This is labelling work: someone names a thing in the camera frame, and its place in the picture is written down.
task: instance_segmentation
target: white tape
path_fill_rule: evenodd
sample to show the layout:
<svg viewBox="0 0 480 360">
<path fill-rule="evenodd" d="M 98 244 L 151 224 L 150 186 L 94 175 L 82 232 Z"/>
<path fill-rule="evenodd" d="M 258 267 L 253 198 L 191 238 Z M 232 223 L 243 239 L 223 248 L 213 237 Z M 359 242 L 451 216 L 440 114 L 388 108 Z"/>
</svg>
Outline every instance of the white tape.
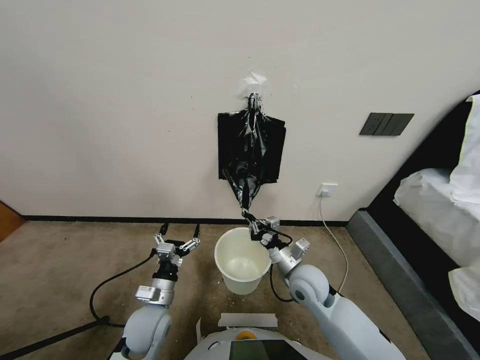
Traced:
<svg viewBox="0 0 480 360">
<path fill-rule="evenodd" d="M 200 321 L 202 317 L 200 317 L 196 323 L 195 330 L 196 330 L 196 343 L 199 344 L 202 341 L 202 333 L 200 332 Z"/>
<path fill-rule="evenodd" d="M 277 328 L 279 322 L 274 313 L 228 313 L 222 312 L 219 327 Z"/>
<path fill-rule="evenodd" d="M 250 71 L 247 77 L 244 77 L 241 81 L 240 90 L 238 95 L 241 99 L 248 98 L 251 93 L 256 93 L 262 97 L 265 92 L 265 83 L 267 78 L 262 74 L 254 71 Z"/>
</svg>

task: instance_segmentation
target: beige carpet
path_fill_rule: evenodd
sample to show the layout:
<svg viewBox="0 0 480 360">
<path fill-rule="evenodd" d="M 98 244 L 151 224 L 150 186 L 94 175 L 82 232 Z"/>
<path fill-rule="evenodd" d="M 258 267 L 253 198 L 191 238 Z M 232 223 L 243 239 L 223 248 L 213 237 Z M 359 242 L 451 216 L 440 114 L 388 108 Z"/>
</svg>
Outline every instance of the beige carpet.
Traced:
<svg viewBox="0 0 480 360">
<path fill-rule="evenodd" d="M 217 331 L 220 313 L 276 313 L 278 331 L 332 359 L 338 356 L 311 314 L 296 303 L 278 301 L 264 276 L 253 293 L 230 293 L 214 261 L 217 239 L 233 225 L 202 225 L 200 247 L 184 258 L 170 307 L 172 328 L 162 359 L 183 359 L 195 346 L 195 324 L 202 333 Z M 167 239 L 187 241 L 194 224 L 170 224 Z M 27 222 L 0 243 L 0 354 L 93 320 L 89 297 L 104 279 L 145 259 L 156 243 L 160 224 L 98 222 Z M 320 268 L 337 288 L 344 259 L 324 228 L 281 228 L 294 240 L 310 241 L 305 263 Z M 341 227 L 332 229 L 349 258 L 350 273 L 342 291 L 399 347 L 408 360 L 428 356 L 395 302 Z M 138 285 L 150 285 L 155 260 L 105 285 L 95 298 L 99 315 L 125 322 L 141 306 Z M 288 296 L 276 279 L 276 288 Z M 106 359 L 122 330 L 98 327 L 38 350 L 22 359 Z"/>
</svg>

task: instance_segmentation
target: white paper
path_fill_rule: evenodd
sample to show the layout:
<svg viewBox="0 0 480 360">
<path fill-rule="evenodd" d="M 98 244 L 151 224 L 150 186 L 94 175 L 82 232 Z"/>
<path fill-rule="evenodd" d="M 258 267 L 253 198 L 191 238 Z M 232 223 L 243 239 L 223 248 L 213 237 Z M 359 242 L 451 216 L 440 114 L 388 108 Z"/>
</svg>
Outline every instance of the white paper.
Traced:
<svg viewBox="0 0 480 360">
<path fill-rule="evenodd" d="M 222 312 L 218 326 L 232 328 L 277 328 L 279 324 L 274 313 Z"/>
<path fill-rule="evenodd" d="M 480 204 L 480 95 L 470 96 L 470 114 L 465 125 L 458 165 L 450 175 L 452 198 Z"/>
<path fill-rule="evenodd" d="M 200 321 L 202 320 L 202 317 L 198 319 L 195 325 L 195 330 L 196 330 L 196 343 L 199 344 L 202 341 L 202 333 L 200 332 Z"/>
</svg>

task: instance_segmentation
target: white wall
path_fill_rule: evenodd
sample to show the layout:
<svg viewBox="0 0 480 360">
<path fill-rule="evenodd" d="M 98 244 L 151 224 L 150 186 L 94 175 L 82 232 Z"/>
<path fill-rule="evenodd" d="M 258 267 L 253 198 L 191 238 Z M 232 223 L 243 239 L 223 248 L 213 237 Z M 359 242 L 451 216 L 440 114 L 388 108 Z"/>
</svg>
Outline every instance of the white wall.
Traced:
<svg viewBox="0 0 480 360">
<path fill-rule="evenodd" d="M 480 88 L 480 2 L 3 1 L 0 199 L 25 215 L 238 218 L 218 180 L 219 112 L 268 78 L 286 121 L 258 216 L 367 206 L 454 103 Z M 415 113 L 360 137 L 370 112 Z"/>
</svg>

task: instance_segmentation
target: black cable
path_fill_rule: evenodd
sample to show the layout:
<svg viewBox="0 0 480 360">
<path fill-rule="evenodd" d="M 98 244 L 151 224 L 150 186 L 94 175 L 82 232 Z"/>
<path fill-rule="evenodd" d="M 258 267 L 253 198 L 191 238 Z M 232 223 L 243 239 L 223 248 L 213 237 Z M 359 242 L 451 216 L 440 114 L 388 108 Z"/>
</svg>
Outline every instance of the black cable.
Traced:
<svg viewBox="0 0 480 360">
<path fill-rule="evenodd" d="M 290 244 L 292 243 L 293 239 L 292 239 L 292 237 L 291 237 L 290 235 L 287 235 L 287 234 L 285 234 L 285 233 L 283 233 L 283 232 L 280 232 L 280 231 L 278 231 L 278 230 L 272 229 L 271 227 L 268 227 L 267 229 L 268 229 L 268 231 L 272 231 L 272 232 L 274 232 L 274 233 L 277 233 L 278 235 L 281 235 L 281 236 L 283 236 L 283 237 L 285 237 L 285 238 L 290 239 L 290 241 L 288 242 L 288 245 L 290 245 Z"/>
<path fill-rule="evenodd" d="M 270 265 L 270 287 L 271 287 L 271 290 L 273 291 L 273 295 L 275 295 L 275 297 L 280 300 L 282 303 L 291 303 L 292 301 L 295 301 L 295 299 L 293 298 L 289 298 L 289 299 L 282 299 L 278 294 L 277 292 L 275 291 L 274 289 L 274 281 L 272 279 L 272 269 L 274 268 L 274 265 Z"/>
<path fill-rule="evenodd" d="M 145 259 L 143 260 L 142 262 L 139 262 L 137 265 L 135 266 L 132 266 L 131 268 L 125 270 L 125 271 L 122 271 L 120 273 L 118 273 L 117 275 L 114 275 L 112 277 L 109 277 L 107 280 L 104 280 L 102 281 L 100 284 L 98 284 L 98 286 L 93 290 L 93 292 L 91 293 L 90 295 L 90 312 L 91 314 L 93 315 L 93 317 L 96 319 L 96 320 L 100 320 L 101 317 L 97 315 L 97 313 L 95 312 L 95 309 L 94 309 L 94 296 L 95 296 L 95 293 L 98 291 L 98 289 L 100 289 L 103 285 L 105 285 L 106 283 L 112 281 L 113 279 L 116 279 L 118 277 L 121 277 L 122 275 L 125 275 L 126 273 L 129 273 L 131 272 L 132 270 L 135 270 L 136 268 L 142 266 L 143 264 L 145 264 L 147 261 L 149 261 L 151 258 L 153 258 L 155 256 L 156 252 L 155 252 L 155 249 L 152 249 L 151 250 L 151 253 L 150 255 Z M 117 323 L 112 323 L 112 322 L 107 322 L 105 325 L 107 326 L 110 326 L 112 328 L 124 328 L 125 327 L 125 324 L 117 324 Z"/>
</svg>

